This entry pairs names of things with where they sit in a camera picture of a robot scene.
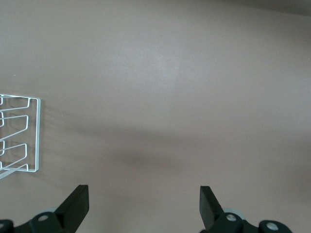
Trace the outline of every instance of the wire dish rack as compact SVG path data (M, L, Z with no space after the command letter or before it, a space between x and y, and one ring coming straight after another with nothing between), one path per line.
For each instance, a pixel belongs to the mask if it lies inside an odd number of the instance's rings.
M0 94L0 179L39 169L41 100Z

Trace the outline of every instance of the white metal frame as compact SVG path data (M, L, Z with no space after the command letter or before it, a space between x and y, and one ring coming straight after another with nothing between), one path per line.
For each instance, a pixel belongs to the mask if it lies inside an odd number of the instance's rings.
M26 124L25 128L22 130L19 130L18 132L12 133L8 136L5 136L3 138L0 138L0 143L2 143L2 149L0 149L0 171L6 170L5 172L2 172L0 174L0 179L8 176L9 174L15 172L15 171L28 171L28 172L36 172L39 169L39 140L40 140L40 110L41 110L41 100L37 98L32 98L32 97L24 97L24 96L15 96L15 95L6 95L6 94L0 94L0 107L1 105L4 104L4 101L6 98L24 98L27 99L27 105L24 107L18 107L18 108L6 108L6 109L0 109L0 131L1 127L5 125L5 120L7 119L14 119L14 118L21 118L25 117L26 118ZM18 162L21 162L22 160L25 160L29 155L28 153L28 146L26 143L20 143L16 146L12 147L6 147L6 139L9 139L10 137L13 137L14 135L21 133L23 131L28 130L29 128L29 116L28 115L20 115L20 116L10 116L10 117L4 117L3 112L6 111L13 111L13 110L20 110L20 109L27 109L31 105L31 101L35 100L36 101L36 126L35 126L35 167L34 169L29 168L29 164L25 163L19 167L14 167ZM9 165L3 166L1 162L1 156L5 154L7 150L11 150L13 148L17 147L25 147L25 155L21 159L18 159L17 161L12 162Z

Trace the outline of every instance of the black plastic arm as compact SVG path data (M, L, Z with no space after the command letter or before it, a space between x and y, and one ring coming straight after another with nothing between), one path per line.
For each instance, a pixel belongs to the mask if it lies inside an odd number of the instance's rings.
M234 213L225 213L209 186L200 189L200 214L205 226L201 233L292 233L277 221L264 220L255 227Z
M0 220L0 233L75 233L88 210L88 186L79 185L54 212L38 214L17 227L11 220Z

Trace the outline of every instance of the metal wire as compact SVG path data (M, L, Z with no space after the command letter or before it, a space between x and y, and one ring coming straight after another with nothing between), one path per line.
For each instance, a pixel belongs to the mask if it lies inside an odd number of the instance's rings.
M28 171L28 172L36 172L39 169L39 133L40 133L40 108L41 108L41 100L37 99L37 98L32 98L32 97L23 97L23 96L15 96L15 95L6 95L6 94L0 94L0 106L5 104L5 100L6 98L16 98L16 99L26 99L27 100L27 105L26 106L22 106L22 107L17 107L17 108L4 108L4 109L0 109L0 131L1 131L1 127L6 125L6 121L7 120L16 120L16 119L21 119L21 118L25 118L26 122L25 122L25 127L21 130L18 130L17 132L14 133L10 133L9 135L6 135L2 138L0 138L0 143L2 143L2 146L0 148L0 171L6 170L5 172L0 174L0 179L8 176L9 174L15 172L15 171ZM26 132L27 130L29 131L29 115L27 114L22 114L19 116L8 116L5 117L3 112L8 112L8 111L16 111L16 110L23 110L23 111L31 111L30 107L31 107L31 102L35 101L36 102L36 121L35 121L35 152L34 154L29 154L28 152L28 145L26 143L19 143L18 145L15 146L10 146L10 147L6 147L7 145L7 140L10 140L11 138L13 138L14 136L16 136L17 134L20 134L22 132ZM3 157L7 151L9 150L13 150L15 148L19 148L24 146L24 155L17 159L16 161L10 161L10 163L7 165L3 164L3 161L1 161L1 157ZM15 167L14 165L17 165L18 163L20 163L23 160L26 160L27 157L32 156L32 159L34 159L35 164L34 164L34 168L30 169L29 168L29 164L25 163L21 166Z

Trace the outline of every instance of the screw head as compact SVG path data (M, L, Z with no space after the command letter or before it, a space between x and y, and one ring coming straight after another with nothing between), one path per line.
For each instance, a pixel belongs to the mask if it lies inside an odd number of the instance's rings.
M269 228L269 229L272 230L272 231L277 231L277 230L278 230L277 225L274 224L274 223L272 223L272 222L268 222L268 223L266 224L266 226L267 226L267 228Z
M227 215L227 219L231 222L235 222L237 218L234 215Z
M38 218L38 221L39 222L42 222L42 221L44 221L44 220L47 220L49 218L49 216L47 216L47 215L42 215L42 216L40 216L39 218Z

